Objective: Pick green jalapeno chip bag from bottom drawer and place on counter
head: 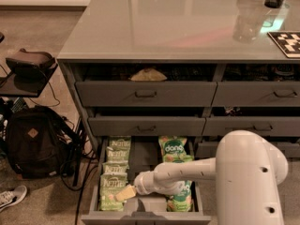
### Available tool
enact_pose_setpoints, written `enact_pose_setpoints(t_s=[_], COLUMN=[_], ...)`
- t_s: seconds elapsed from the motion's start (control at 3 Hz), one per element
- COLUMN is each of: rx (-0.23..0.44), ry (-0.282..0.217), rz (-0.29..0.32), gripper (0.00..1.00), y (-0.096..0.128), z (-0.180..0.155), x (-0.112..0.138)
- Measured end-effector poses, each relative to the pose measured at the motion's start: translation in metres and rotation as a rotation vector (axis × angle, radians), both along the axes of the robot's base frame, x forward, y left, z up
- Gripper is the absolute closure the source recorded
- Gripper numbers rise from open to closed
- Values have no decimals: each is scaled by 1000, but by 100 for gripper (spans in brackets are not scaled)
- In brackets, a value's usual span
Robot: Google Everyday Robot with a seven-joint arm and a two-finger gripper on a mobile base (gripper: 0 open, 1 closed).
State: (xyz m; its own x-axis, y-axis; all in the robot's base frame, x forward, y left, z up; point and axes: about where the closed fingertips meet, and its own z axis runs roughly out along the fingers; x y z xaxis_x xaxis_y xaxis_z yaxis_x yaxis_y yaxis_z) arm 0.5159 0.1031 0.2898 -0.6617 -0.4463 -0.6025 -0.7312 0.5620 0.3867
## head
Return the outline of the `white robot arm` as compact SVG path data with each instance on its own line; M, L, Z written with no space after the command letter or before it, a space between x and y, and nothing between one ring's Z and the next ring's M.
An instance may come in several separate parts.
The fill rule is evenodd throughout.
M173 195L189 180L216 180L219 225L284 225L278 185L288 174L283 153L260 135L235 130L218 143L212 158L184 163L164 162L140 172L118 192L117 201L153 192Z

